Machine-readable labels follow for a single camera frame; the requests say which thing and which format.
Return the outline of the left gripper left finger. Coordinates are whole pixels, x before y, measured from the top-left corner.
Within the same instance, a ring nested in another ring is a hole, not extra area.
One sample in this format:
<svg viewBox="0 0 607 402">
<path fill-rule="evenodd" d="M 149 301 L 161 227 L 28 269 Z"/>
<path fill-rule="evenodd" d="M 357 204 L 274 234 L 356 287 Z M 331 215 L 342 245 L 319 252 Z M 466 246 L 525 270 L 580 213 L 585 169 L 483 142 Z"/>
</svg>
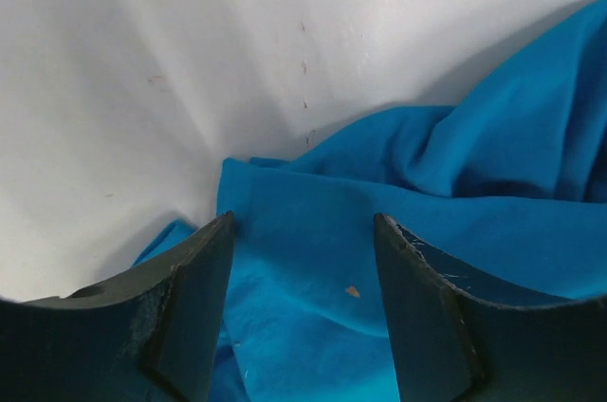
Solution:
<svg viewBox="0 0 607 402">
<path fill-rule="evenodd" d="M 223 214 L 66 298 L 1 304 L 5 401 L 204 401 L 234 255 Z"/>
</svg>

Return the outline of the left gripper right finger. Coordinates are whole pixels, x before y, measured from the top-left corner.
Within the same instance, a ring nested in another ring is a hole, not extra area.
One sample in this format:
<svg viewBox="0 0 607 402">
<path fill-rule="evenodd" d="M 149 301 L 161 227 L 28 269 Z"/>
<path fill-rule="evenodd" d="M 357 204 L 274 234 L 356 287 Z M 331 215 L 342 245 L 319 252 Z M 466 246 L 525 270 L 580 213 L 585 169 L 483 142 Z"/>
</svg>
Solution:
<svg viewBox="0 0 607 402">
<path fill-rule="evenodd" d="M 606 300 L 528 289 L 374 218 L 377 276 L 403 401 L 602 401 Z"/>
</svg>

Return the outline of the blue t shirt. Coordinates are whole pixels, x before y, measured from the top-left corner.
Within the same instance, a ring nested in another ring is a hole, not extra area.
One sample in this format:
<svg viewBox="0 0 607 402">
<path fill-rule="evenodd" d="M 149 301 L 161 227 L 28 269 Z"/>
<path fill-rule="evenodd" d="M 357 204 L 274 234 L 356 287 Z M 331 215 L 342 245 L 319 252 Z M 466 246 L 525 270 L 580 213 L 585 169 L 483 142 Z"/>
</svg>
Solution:
<svg viewBox="0 0 607 402">
<path fill-rule="evenodd" d="M 225 160 L 235 248 L 212 401 L 403 401 L 374 218 L 486 273 L 606 300 L 606 3 L 454 107 L 360 119 L 292 161 Z"/>
</svg>

